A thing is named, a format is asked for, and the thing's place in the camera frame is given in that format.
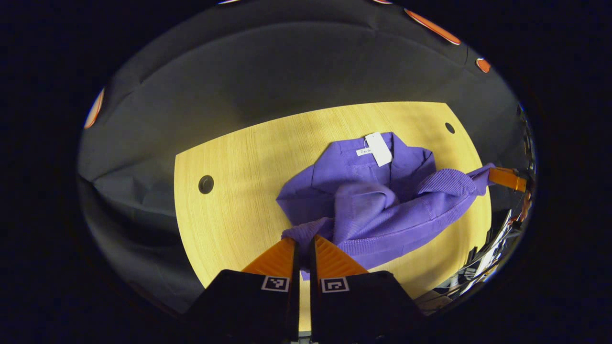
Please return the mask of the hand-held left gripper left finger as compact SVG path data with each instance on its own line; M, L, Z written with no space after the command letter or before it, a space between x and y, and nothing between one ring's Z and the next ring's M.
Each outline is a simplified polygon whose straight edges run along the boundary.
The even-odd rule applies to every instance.
M284 238L243 270L224 269L184 318L205 343L299 339L299 249Z

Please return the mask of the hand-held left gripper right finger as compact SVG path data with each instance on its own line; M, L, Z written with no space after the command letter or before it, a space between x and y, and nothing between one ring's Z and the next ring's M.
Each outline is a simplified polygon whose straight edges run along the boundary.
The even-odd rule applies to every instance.
M319 235L310 259L313 343L404 343L424 323L392 273L368 272Z

